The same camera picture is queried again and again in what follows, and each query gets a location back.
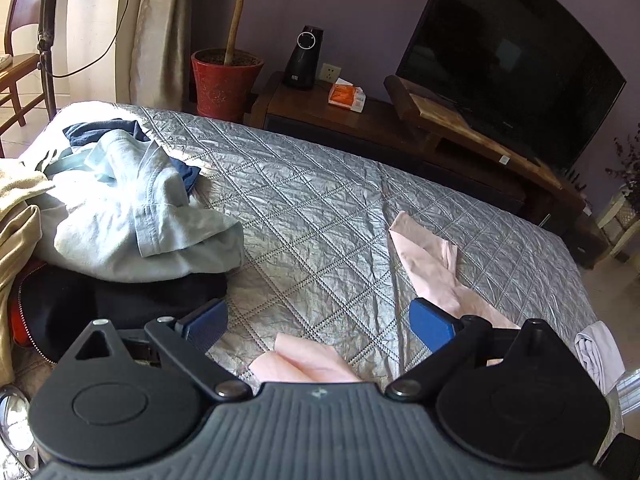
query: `pink cloth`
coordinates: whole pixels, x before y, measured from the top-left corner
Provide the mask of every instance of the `pink cloth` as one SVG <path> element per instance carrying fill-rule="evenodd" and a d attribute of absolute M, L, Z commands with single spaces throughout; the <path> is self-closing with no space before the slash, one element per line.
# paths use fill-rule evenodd
<path fill-rule="evenodd" d="M 272 352 L 249 365 L 261 383 L 359 383 L 332 346 L 279 333 Z"/>
<path fill-rule="evenodd" d="M 389 228 L 416 294 L 454 317 L 475 314 L 494 328 L 519 328 L 456 279 L 458 247 L 437 237 L 401 211 Z"/>

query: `fan stand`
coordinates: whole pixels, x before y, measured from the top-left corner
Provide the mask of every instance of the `fan stand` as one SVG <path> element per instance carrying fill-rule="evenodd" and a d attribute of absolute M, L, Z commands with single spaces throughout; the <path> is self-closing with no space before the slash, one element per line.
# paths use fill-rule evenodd
<path fill-rule="evenodd" d="M 38 51 L 40 53 L 40 78 L 44 102 L 49 114 L 49 121 L 55 117 L 56 91 L 53 85 L 53 66 L 51 62 L 51 47 L 53 46 L 56 26 L 56 1 L 40 0 L 40 19 L 38 22 Z"/>

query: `screw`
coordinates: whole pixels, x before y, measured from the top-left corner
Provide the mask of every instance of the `screw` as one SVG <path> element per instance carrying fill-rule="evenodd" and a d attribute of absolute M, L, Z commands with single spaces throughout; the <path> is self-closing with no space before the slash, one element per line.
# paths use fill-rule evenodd
<path fill-rule="evenodd" d="M 402 379 L 391 383 L 391 391 L 398 397 L 403 399 L 409 399 L 411 397 L 417 397 L 420 393 L 421 387 L 418 381 L 413 379 Z"/>
<path fill-rule="evenodd" d="M 217 384 L 214 390 L 223 399 L 235 400 L 249 393 L 249 386 L 239 379 L 231 379 Z"/>

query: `wooden tv cabinet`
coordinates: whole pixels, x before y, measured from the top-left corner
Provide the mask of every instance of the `wooden tv cabinet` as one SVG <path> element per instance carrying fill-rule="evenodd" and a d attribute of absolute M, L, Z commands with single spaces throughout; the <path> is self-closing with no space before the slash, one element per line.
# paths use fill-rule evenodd
<path fill-rule="evenodd" d="M 559 235 L 574 224 L 584 208 L 570 184 L 554 177 L 548 168 L 529 162 L 468 126 L 461 133 L 464 121 L 446 125 L 425 122 L 415 103 L 398 97 L 399 88 L 390 91 L 394 104 L 367 97 L 363 112 L 358 114 L 328 103 L 328 83 L 319 81 L 313 89 L 302 91 L 281 81 L 281 72 L 271 75 L 252 107 L 248 126 L 388 164 L 491 203 Z M 388 82 L 389 78 L 385 81 L 389 90 Z M 502 156 L 510 158 L 506 165 L 500 163 Z"/>

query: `white cloth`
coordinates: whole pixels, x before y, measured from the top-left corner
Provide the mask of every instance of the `white cloth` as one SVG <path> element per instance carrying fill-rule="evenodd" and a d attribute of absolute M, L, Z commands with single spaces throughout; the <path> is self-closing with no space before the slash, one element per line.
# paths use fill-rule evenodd
<path fill-rule="evenodd" d="M 611 332 L 601 321 L 589 325 L 575 337 L 580 364 L 600 391 L 607 395 L 625 373 L 625 365 Z"/>
<path fill-rule="evenodd" d="M 240 266 L 242 225 L 198 206 L 155 141 L 112 130 L 46 169 L 40 259 L 111 282 L 158 282 Z"/>

